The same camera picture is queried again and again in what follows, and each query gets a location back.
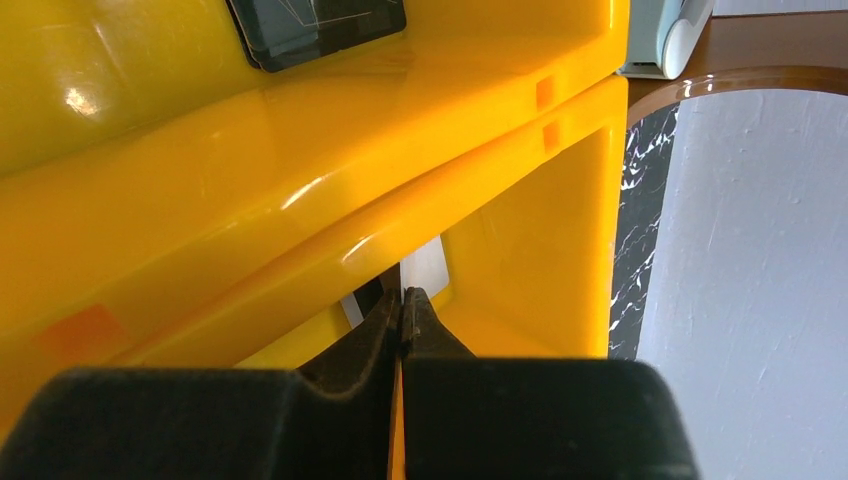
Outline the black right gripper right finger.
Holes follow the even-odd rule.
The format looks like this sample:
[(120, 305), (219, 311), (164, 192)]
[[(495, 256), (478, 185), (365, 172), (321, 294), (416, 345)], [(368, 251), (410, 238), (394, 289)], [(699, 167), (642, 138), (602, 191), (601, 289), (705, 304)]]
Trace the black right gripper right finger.
[(403, 297), (409, 479), (697, 479), (665, 381), (634, 361), (479, 357), (423, 289)]

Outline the black card with stripe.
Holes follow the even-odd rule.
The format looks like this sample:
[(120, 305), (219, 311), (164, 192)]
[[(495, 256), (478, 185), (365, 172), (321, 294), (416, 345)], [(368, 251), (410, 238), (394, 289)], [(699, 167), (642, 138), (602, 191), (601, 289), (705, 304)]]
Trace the black card with stripe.
[(395, 0), (230, 0), (248, 63), (275, 73), (406, 27)]

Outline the white card with grey stripe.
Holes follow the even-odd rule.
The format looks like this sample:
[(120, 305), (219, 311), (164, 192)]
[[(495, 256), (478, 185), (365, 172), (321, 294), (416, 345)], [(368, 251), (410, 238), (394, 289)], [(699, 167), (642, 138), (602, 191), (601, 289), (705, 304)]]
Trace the white card with grey stripe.
[(420, 287), (434, 297), (450, 283), (446, 253), (440, 236), (405, 257), (397, 267), (386, 271), (388, 279), (369, 280), (340, 301), (351, 327), (357, 327), (374, 308), (386, 288)]

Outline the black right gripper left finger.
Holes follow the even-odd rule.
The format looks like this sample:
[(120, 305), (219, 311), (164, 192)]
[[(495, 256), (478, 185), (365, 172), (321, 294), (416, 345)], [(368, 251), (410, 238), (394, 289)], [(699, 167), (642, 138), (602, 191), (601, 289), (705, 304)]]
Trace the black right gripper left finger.
[(384, 479), (401, 299), (295, 369), (76, 368), (1, 450), (5, 479)]

